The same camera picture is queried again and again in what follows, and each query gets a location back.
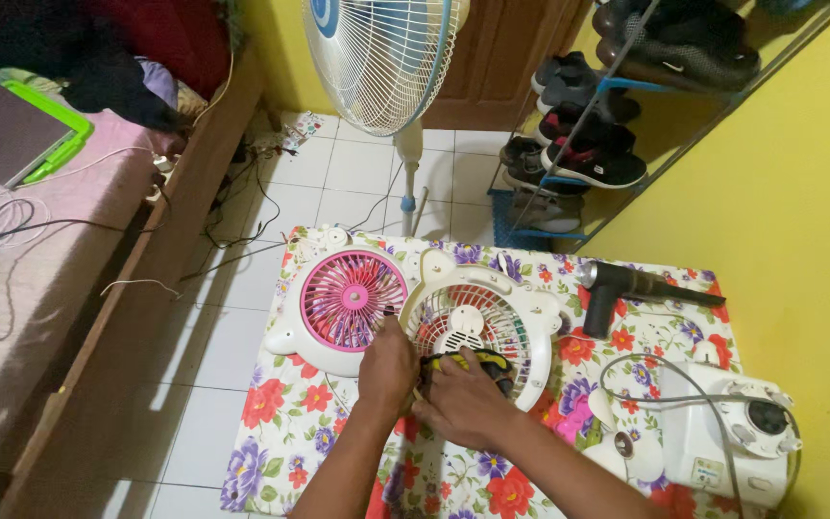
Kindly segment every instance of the floral tablecloth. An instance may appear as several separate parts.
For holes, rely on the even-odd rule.
[[[271,312],[269,327],[283,312],[281,302],[291,279],[304,267],[308,255],[303,251],[303,238],[307,232],[297,227],[292,233],[272,305],[277,310]],[[493,268],[497,268],[498,252],[503,252],[508,275],[518,282],[530,281],[556,293],[574,313],[563,324],[563,331],[583,335],[589,294],[580,284],[578,267],[589,258],[364,233],[356,233],[353,241],[356,245],[379,247],[400,260],[420,254],[427,247],[439,247],[458,263]],[[710,271],[624,265],[659,273],[671,284],[720,293],[720,285]],[[674,313],[680,317],[643,312]],[[618,355],[652,353],[669,360],[684,360],[693,354],[695,343],[706,339],[716,345],[722,368],[741,371],[724,307],[702,309],[619,300],[615,313],[622,318],[622,324],[604,341],[563,338],[553,343],[549,381],[531,413],[554,434],[568,436],[562,434],[565,416],[581,397],[598,386],[602,367]],[[615,391],[658,397],[656,367],[648,359],[625,362],[617,365],[618,370],[610,370],[607,381]],[[223,477],[221,507],[234,512],[289,513],[341,435],[357,398],[354,379],[327,376],[298,355],[275,356],[262,349]],[[618,428],[634,439],[642,431],[654,431],[660,436],[661,415],[646,407],[614,402]],[[583,435],[590,422],[586,423]],[[565,439],[571,443],[576,440]],[[565,484],[571,485],[571,479]],[[655,481],[633,479],[631,484],[668,507],[672,517],[735,516],[729,500],[669,484],[664,476]],[[562,517],[552,502],[501,456],[435,439],[429,428],[411,417],[399,419],[383,449],[375,481],[362,485],[373,489],[368,518]]]

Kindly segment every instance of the metal shoe rack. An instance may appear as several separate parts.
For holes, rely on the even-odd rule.
[[[610,223],[620,212],[626,209],[630,203],[633,202],[636,198],[638,198],[641,194],[643,194],[646,189],[648,189],[660,176],[663,175],[665,171],[668,171],[675,162],[680,159],[684,154],[690,150],[690,148],[694,147],[695,144],[700,141],[705,135],[708,135],[709,132],[716,127],[717,124],[720,124],[723,119],[726,118],[730,113],[735,111],[744,100],[751,95],[757,88],[759,88],[765,81],[767,81],[768,77],[771,77],[774,73],[776,73],[780,67],[785,65],[790,58],[798,53],[809,41],[824,30],[828,24],[830,23],[830,4],[823,8],[815,17],[815,19],[806,25],[805,29],[801,30],[800,33],[796,34],[790,44],[784,48],[783,51],[778,53],[777,57],[771,60],[767,65],[765,65],[758,75],[752,79],[742,90],[738,92],[714,92],[714,93],[705,93],[704,95],[715,95],[715,96],[722,96],[726,103],[722,110],[709,121],[708,124],[704,124],[700,127],[694,135],[690,137],[684,144],[679,146],[674,153],[672,153],[667,159],[663,161],[658,167],[655,168],[654,171],[647,172],[646,176],[642,178],[638,183],[632,185],[626,189],[623,189],[625,192],[625,197],[623,197],[622,201],[616,205],[616,207],[604,217],[600,223],[591,231],[586,232],[586,223],[584,220],[582,221],[582,225],[577,229],[578,232],[571,232],[571,233],[549,233],[537,229],[531,228],[520,228],[521,220],[524,218],[524,215],[527,211],[527,208],[533,202],[533,200],[539,196],[539,191],[545,187],[547,184],[575,184],[575,185],[587,185],[586,182],[583,180],[575,179],[575,178],[567,178],[563,176],[559,176],[554,174],[555,168],[558,166],[560,159],[565,154],[565,151],[568,147],[572,144],[572,140],[575,137],[575,134],[578,132],[578,129],[582,127],[582,124],[585,123],[591,112],[594,110],[595,105],[604,99],[607,92],[610,91],[611,88],[629,88],[629,89],[636,89],[636,90],[645,90],[645,91],[652,91],[652,92],[665,92],[665,93],[683,93],[683,90],[678,88],[673,88],[665,85],[659,85],[656,83],[649,83],[645,81],[637,81],[632,79],[627,79],[623,77],[616,77],[616,72],[620,68],[623,60],[626,58],[626,55],[629,53],[630,48],[633,46],[634,41],[639,36],[642,30],[646,27],[649,18],[652,16],[652,13],[655,12],[656,8],[659,6],[661,0],[652,0],[649,4],[646,11],[643,13],[643,17],[640,20],[639,24],[635,28],[635,32],[632,37],[626,39],[626,43],[623,45],[620,53],[617,54],[617,59],[614,60],[613,65],[604,73],[600,83],[598,84],[598,88],[592,97],[591,101],[588,102],[587,106],[585,107],[585,111],[582,112],[581,116],[579,117],[578,122],[572,128],[572,132],[568,135],[565,140],[565,144],[559,150],[559,154],[556,156],[555,160],[552,161],[552,166],[547,170],[546,174],[540,180],[539,185],[533,192],[533,196],[527,202],[527,205],[524,206],[523,211],[520,213],[516,221],[511,221],[508,219],[508,213],[512,207],[512,200],[514,191],[511,189],[494,189],[492,186],[495,184],[495,180],[498,178],[498,174],[501,172],[502,164],[501,162],[498,164],[498,167],[495,169],[495,175],[492,177],[491,183],[489,184],[488,194],[492,196],[492,203],[491,203],[491,213],[492,213],[492,220],[495,232],[495,245],[498,247],[513,247],[513,248],[524,248],[529,250],[550,250],[549,240],[552,238],[563,238],[568,240],[574,240],[574,242],[570,242],[570,246],[568,247],[568,252],[575,253],[577,252],[582,246],[590,241],[594,235],[600,232],[608,223]],[[550,35],[550,43],[552,39],[555,37],[556,32],[555,29],[553,30],[552,35]],[[530,99],[530,93],[533,90],[531,88],[527,88],[527,94],[524,99],[524,103],[522,106],[526,107],[527,101]],[[686,92],[691,94],[699,94],[699,92]],[[526,117],[525,112],[522,110],[518,112],[517,118],[513,124],[513,130],[511,135],[508,137],[510,141],[511,138],[514,137],[514,134],[517,132],[517,129],[522,125]]]

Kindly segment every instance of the wooden door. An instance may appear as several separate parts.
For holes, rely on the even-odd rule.
[[[422,118],[424,127],[510,131],[530,88],[530,75],[543,56],[571,46],[590,4],[472,0],[469,18],[456,35],[444,86]],[[525,111],[535,100],[531,94]]]

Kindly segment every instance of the shoe rack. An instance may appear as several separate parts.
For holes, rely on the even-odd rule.
[[[508,217],[509,210],[512,207],[514,191],[511,189],[492,188],[492,186],[495,184],[495,179],[501,173],[501,170],[503,168],[503,165],[499,163],[498,167],[495,170],[495,175],[493,176],[492,181],[489,184],[488,189],[488,194],[492,196],[491,209],[496,246],[524,248],[530,250],[553,250],[550,241],[554,238],[562,238],[565,240],[569,240],[569,242],[568,247],[560,247],[561,251],[567,251],[571,253],[575,253],[576,251],[578,251],[580,248],[582,248],[582,246],[585,243],[590,241],[594,235],[600,232],[606,225],[610,224],[610,222],[626,207],[628,207],[630,203],[632,203],[636,198],[643,194],[656,180],[659,179],[659,177],[663,175],[665,171],[668,171],[668,169],[671,168],[678,159],[683,157],[688,150],[694,147],[700,141],[700,139],[708,135],[709,132],[712,131],[712,129],[716,127],[717,124],[720,124],[721,121],[726,118],[726,116],[738,109],[738,107],[741,106],[741,104],[744,102],[745,99],[748,98],[748,96],[750,96],[757,88],[764,84],[768,77],[771,77],[773,74],[775,74],[780,67],[785,65],[793,55],[798,53],[809,41],[811,41],[817,34],[819,34],[823,29],[825,29],[830,23],[830,3],[828,3],[826,6],[821,8],[815,15],[813,15],[813,17],[810,18],[810,21],[806,23],[801,30],[795,32],[790,42],[786,44],[783,50],[781,50],[773,59],[770,59],[766,64],[763,64],[757,76],[755,76],[751,81],[749,81],[745,85],[744,88],[742,88],[739,91],[716,91],[707,88],[702,89],[698,92],[693,90],[688,90],[687,92],[685,92],[684,90],[663,84],[620,77],[617,73],[618,69],[620,69],[623,64],[623,60],[626,59],[626,56],[629,53],[630,48],[633,46],[636,38],[642,33],[649,19],[658,8],[661,1],[662,0],[652,0],[652,2],[649,4],[648,8],[644,12],[640,22],[636,26],[633,36],[627,38],[626,43],[623,45],[620,52],[617,53],[616,59],[614,60],[613,64],[607,68],[606,72],[602,71],[603,76],[600,80],[600,83],[598,84],[594,96],[588,102],[578,122],[574,125],[572,132],[565,140],[565,144],[559,150],[559,154],[556,156],[556,159],[552,161],[552,166],[546,171],[546,174],[540,180],[539,185],[533,191],[533,196],[531,197],[530,201],[527,203],[526,206],[524,206],[523,211],[520,213],[520,216],[516,220],[509,219]],[[555,32],[552,34],[552,36],[550,36],[550,43],[553,37],[555,37]],[[529,86],[529,79],[527,83],[528,87],[526,98],[524,100],[524,106],[527,106],[527,102],[530,100],[530,95],[533,92],[532,88],[530,88]],[[527,208],[530,207],[530,204],[533,201],[533,199],[539,196],[540,190],[546,187],[548,184],[564,183],[586,185],[586,182],[584,182],[583,180],[576,178],[567,178],[564,176],[554,174],[554,170],[557,168],[557,165],[562,156],[565,154],[566,150],[571,146],[578,129],[582,127],[587,118],[590,117],[591,113],[595,109],[596,104],[601,100],[606,99],[607,92],[609,92],[611,88],[628,88],[629,90],[654,92],[657,95],[689,93],[691,95],[714,96],[721,101],[721,109],[719,110],[719,112],[715,114],[715,116],[711,117],[708,123],[698,127],[698,130],[695,131],[692,135],[688,135],[688,137],[683,141],[683,144],[676,147],[675,150],[661,163],[653,163],[649,167],[649,171],[646,172],[646,175],[638,183],[623,189],[616,189],[615,191],[619,191],[620,193],[617,193],[618,196],[612,197],[612,207],[609,207],[605,211],[603,211],[602,215],[595,221],[592,220],[586,222],[584,220],[583,214],[582,225],[577,230],[574,230],[570,233],[549,233],[522,226],[521,221],[525,216]],[[645,108],[640,117],[649,117],[648,112]],[[513,130],[511,136],[509,137],[509,141],[516,134],[518,134],[518,130],[524,122],[525,113],[523,112],[520,113],[514,121]],[[591,192],[594,191],[594,189],[597,188],[593,187],[592,191],[590,191],[589,194],[585,194],[585,197],[588,198],[588,196],[591,194]]]

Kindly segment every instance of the fan grille cover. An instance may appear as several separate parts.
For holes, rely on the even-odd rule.
[[[306,38],[341,116],[388,136],[421,116],[454,50],[459,0],[303,0]]]
[[[388,260],[362,250],[334,254],[314,267],[301,294],[301,313],[319,343],[346,352],[363,351],[383,322],[409,295],[402,273]]]
[[[530,340],[524,322],[503,298],[476,284],[455,284],[435,290],[411,312],[406,334],[420,357],[434,354],[435,341],[448,331],[451,312],[461,305],[479,310],[485,323],[478,334],[484,345],[505,356],[516,370],[511,400],[524,390],[530,375]]]

